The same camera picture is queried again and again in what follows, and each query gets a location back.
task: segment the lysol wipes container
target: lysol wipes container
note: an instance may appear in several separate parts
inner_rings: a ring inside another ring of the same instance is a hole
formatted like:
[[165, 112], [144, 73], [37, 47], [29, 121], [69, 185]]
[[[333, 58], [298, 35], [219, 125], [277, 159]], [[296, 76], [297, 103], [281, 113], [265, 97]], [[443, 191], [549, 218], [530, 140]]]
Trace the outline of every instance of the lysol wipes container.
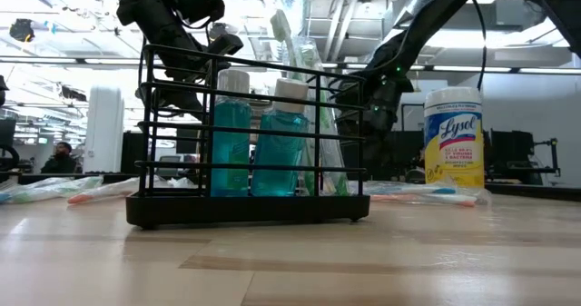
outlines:
[[480, 92], [448, 87], [431, 92], [424, 105], [426, 183], [453, 180], [484, 187], [484, 139]]

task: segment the wire basket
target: wire basket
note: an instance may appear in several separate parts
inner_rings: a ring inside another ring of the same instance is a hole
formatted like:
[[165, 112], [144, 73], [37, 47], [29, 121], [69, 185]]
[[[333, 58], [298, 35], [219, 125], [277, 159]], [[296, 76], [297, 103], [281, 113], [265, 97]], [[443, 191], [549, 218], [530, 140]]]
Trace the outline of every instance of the wire basket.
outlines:
[[[130, 197], [131, 203], [140, 202], [140, 201], [175, 201], [176, 199], [186, 199], [186, 200], [205, 200], [205, 201], [216, 201], [216, 202], [240, 202], [241, 199], [246, 199], [245, 197], [210, 197], [210, 191], [212, 189], [212, 169], [248, 169], [248, 170], [291, 170], [291, 171], [299, 171], [299, 172], [313, 172], [315, 180], [315, 187], [313, 187], [314, 195], [310, 197], [320, 197], [320, 199], [329, 199], [332, 196], [320, 196], [320, 189], [322, 187], [322, 175], [327, 172], [340, 172], [340, 173], [356, 173], [359, 177], [359, 184], [358, 190], [352, 196], [337, 196], [337, 198], [342, 198], [345, 201], [352, 200], [352, 197], [365, 197], [363, 195], [363, 174], [365, 169], [361, 166], [362, 162], [362, 155], [363, 155], [363, 141], [364, 139], [360, 136], [345, 136], [345, 135], [334, 135], [334, 134], [322, 134], [320, 133], [320, 109], [322, 107], [329, 107], [329, 108], [340, 108], [341, 110], [348, 110], [351, 112], [359, 113], [359, 132], [361, 133], [361, 125], [362, 125], [362, 118], [363, 118], [363, 107], [360, 106], [360, 93], [359, 93], [359, 100], [357, 104], [354, 105], [338, 105], [332, 103], [325, 103], [320, 101], [320, 92], [323, 90], [328, 90], [333, 93], [338, 92], [338, 89], [333, 89], [329, 87], [322, 87], [321, 86], [321, 79], [324, 77], [329, 77], [333, 79], [340, 79], [340, 80], [350, 80], [350, 82], [356, 83], [359, 86], [359, 91], [363, 84], [363, 79], [342, 75], [342, 74], [330, 74], [321, 71], [314, 71], [310, 69], [302, 69], [302, 68], [295, 68], [290, 67], [282, 64], [274, 64], [274, 63], [265, 63], [265, 62], [258, 62], [252, 60], [244, 60], [229, 56], [222, 56], [217, 54], [206, 54], [202, 52], [194, 52], [183, 50], [179, 48], [173, 48], [168, 46], [161, 46], [161, 45], [154, 45], [149, 44], [146, 45], [143, 49], [144, 57], [147, 62], [147, 69], [146, 69], [146, 80], [145, 82], [141, 83], [140, 89], [143, 94], [144, 99], [144, 115], [143, 121], [140, 122], [138, 125], [142, 128], [143, 131], [143, 159], [136, 163], [137, 166], [141, 167], [140, 171], [140, 187], [139, 192]], [[177, 69], [177, 68], [169, 68], [163, 65], [155, 64], [154, 56], [156, 54], [171, 54], [175, 55], [175, 57], [196, 57], [202, 60], [202, 63], [206, 63], [206, 68], [208, 69], [207, 72], [204, 71], [193, 71], [190, 69]], [[307, 74], [310, 76], [310, 89], [314, 89], [316, 92], [316, 100], [309, 101], [309, 100], [300, 100], [288, 97], [279, 97], [279, 96], [271, 96], [271, 95], [262, 95], [262, 94], [242, 94], [236, 92], [229, 92], [229, 91], [222, 91], [217, 89], [217, 79], [218, 79], [218, 69], [219, 63], [222, 62], [229, 62], [234, 66], [241, 66], [241, 67], [259, 67], [259, 68], [266, 68], [266, 69], [273, 69], [279, 70], [283, 72], [293, 72], [293, 73], [301, 73]], [[196, 83], [185, 83], [185, 82], [174, 82], [168, 80], [158, 79], [154, 75], [154, 69], [162, 69], [162, 70], [171, 70], [171, 71], [183, 71], [185, 73], [191, 73], [195, 75], [199, 75], [200, 77], [205, 78], [203, 83], [196, 84]], [[181, 92], [181, 93], [191, 93], [191, 94], [203, 94], [202, 99], [202, 109], [201, 110], [187, 110], [187, 109], [175, 109], [175, 108], [168, 108], [168, 107], [161, 107], [160, 106], [160, 94], [163, 91], [174, 91], [174, 92]], [[235, 98], [245, 98], [249, 100], [262, 100], [262, 101], [272, 101], [272, 102], [284, 102], [284, 103], [291, 103], [291, 104], [304, 104], [309, 106], [315, 107], [315, 125], [314, 125], [314, 133], [290, 133], [285, 131], [273, 131], [273, 130], [261, 130], [261, 129], [243, 129], [243, 128], [233, 128], [233, 127], [218, 127], [214, 126], [214, 107], [216, 96], [229, 96]], [[179, 113], [179, 114], [194, 114], [196, 117], [201, 119], [202, 123], [169, 123], [161, 121], [160, 119], [160, 112], [172, 112], [172, 113]], [[180, 136], [166, 136], [166, 135], [159, 135], [158, 132], [161, 128], [175, 128], [175, 129], [188, 129], [188, 130], [196, 130], [200, 134], [197, 138], [192, 137], [180, 137]], [[232, 163], [213, 163], [212, 162], [212, 142], [213, 136], [215, 132], [228, 132], [228, 133], [248, 133], [248, 134], [269, 134], [269, 135], [279, 135], [279, 136], [291, 136], [291, 137], [300, 137], [300, 138], [310, 138], [314, 139], [314, 166], [283, 166], [283, 165], [258, 165], [258, 164], [232, 164]], [[320, 140], [321, 139], [330, 139], [330, 140], [339, 140], [339, 141], [352, 141], [357, 142], [358, 148], [358, 167], [356, 168], [348, 168], [348, 167], [323, 167], [320, 165]], [[185, 163], [185, 162], [159, 162], [155, 161], [156, 152], [155, 146], [158, 140], [172, 140], [172, 141], [190, 141], [196, 142], [199, 145], [199, 162], [197, 163]], [[149, 146], [151, 142], [151, 151], [148, 152]], [[197, 173], [197, 186], [196, 188], [159, 188], [155, 187], [154, 185], [154, 175], [155, 169], [163, 168], [163, 169], [196, 169]], [[295, 202], [297, 199], [306, 200], [309, 199], [308, 196], [295, 196], [295, 197], [253, 197], [248, 195], [248, 201], [251, 202], [274, 202], [277, 205], [281, 203], [285, 203], [284, 200], [287, 202], [292, 202], [294, 199]], [[302, 207], [310, 207], [308, 206], [311, 202], [305, 202], [306, 206]], [[365, 212], [369, 212], [369, 199], [367, 201], [367, 210]], [[242, 221], [239, 217], [236, 219], [223, 219], [225, 221]], [[190, 219], [186, 221], [182, 219], [181, 221], [177, 222], [198, 222], [193, 221]]]

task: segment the lysol logo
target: lysol logo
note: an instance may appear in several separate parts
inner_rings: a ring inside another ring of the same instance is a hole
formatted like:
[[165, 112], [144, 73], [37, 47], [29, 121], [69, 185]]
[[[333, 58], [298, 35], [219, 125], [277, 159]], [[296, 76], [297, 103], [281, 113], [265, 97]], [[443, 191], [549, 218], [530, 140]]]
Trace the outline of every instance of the lysol logo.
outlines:
[[439, 126], [439, 149], [460, 142], [474, 142], [476, 140], [476, 121], [474, 114], [461, 114], [447, 119]]

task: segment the person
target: person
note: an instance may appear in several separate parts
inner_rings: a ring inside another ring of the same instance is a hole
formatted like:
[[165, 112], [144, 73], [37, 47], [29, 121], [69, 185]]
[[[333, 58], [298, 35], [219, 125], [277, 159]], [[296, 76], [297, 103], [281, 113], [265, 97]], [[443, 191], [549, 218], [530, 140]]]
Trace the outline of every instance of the person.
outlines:
[[54, 156], [51, 157], [40, 173], [74, 173], [76, 161], [71, 157], [73, 147], [69, 143], [60, 142], [54, 149]]

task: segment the black metal caddy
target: black metal caddy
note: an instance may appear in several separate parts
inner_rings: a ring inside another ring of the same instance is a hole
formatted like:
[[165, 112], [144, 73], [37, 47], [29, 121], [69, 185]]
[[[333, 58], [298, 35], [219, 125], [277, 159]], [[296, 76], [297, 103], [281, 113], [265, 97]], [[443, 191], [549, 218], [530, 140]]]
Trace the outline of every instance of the black metal caddy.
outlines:
[[[229, 56], [193, 52], [167, 46], [146, 45], [143, 49], [147, 63], [146, 81], [141, 83], [144, 94], [144, 116], [139, 125], [143, 128], [143, 160], [136, 164], [141, 167], [140, 189], [134, 196], [126, 199], [127, 222], [133, 225], [151, 229], [162, 224], [188, 224], [207, 222], [257, 222], [257, 221], [297, 221], [297, 222], [321, 222], [328, 219], [351, 219], [357, 221], [369, 215], [369, 196], [363, 195], [363, 176], [365, 169], [361, 166], [363, 155], [363, 138], [360, 136], [341, 136], [320, 133], [320, 109], [321, 107], [338, 107], [345, 110], [359, 112], [359, 133], [363, 107], [360, 102], [360, 88], [363, 79], [348, 75], [330, 74], [310, 69], [296, 68], [282, 64], [264, 63], [252, 60], [244, 60]], [[193, 71], [190, 69], [175, 69], [186, 73], [204, 76], [203, 84], [183, 83], [157, 79], [154, 69], [167, 70], [168, 68], [154, 63], [154, 56], [158, 53], [175, 54], [176, 57], [198, 57], [208, 64], [208, 71]], [[240, 94], [217, 90], [218, 64], [229, 62], [241, 66], [260, 67], [284, 72], [302, 73], [310, 75], [310, 89], [316, 92], [316, 101], [298, 100], [286, 97], [277, 97], [257, 94]], [[320, 101], [322, 90], [336, 93], [337, 89], [321, 87], [321, 78], [348, 79], [359, 85], [359, 103], [357, 105], [336, 105]], [[160, 107], [159, 93], [164, 90], [190, 92], [191, 94], [203, 94], [202, 110], [183, 110]], [[230, 97], [261, 99], [295, 104], [315, 106], [315, 133], [289, 133], [272, 130], [241, 129], [214, 126], [214, 103], [216, 95]], [[160, 112], [172, 112], [181, 114], [196, 114], [202, 118], [202, 123], [165, 123], [160, 121]], [[200, 132], [199, 138], [173, 137], [158, 135], [160, 128], [191, 129]], [[359, 143], [358, 167], [321, 167], [321, 166], [281, 166], [281, 165], [255, 165], [255, 164], [217, 164], [212, 162], [212, 140], [214, 132], [231, 133], [255, 133], [273, 134], [282, 136], [296, 136], [311, 138], [315, 141], [314, 164], [320, 165], [320, 140], [346, 140]], [[149, 143], [156, 145], [158, 140], [186, 140], [199, 144], [200, 160], [197, 163], [181, 162], [156, 162], [155, 148], [148, 153]], [[197, 169], [198, 188], [174, 189], [156, 188], [153, 185], [154, 171], [156, 168], [181, 168]], [[212, 184], [212, 169], [216, 168], [242, 168], [249, 170], [296, 170], [314, 172], [315, 187], [313, 196], [294, 197], [210, 197]], [[358, 191], [350, 196], [321, 196], [322, 174], [325, 172], [358, 173]]]

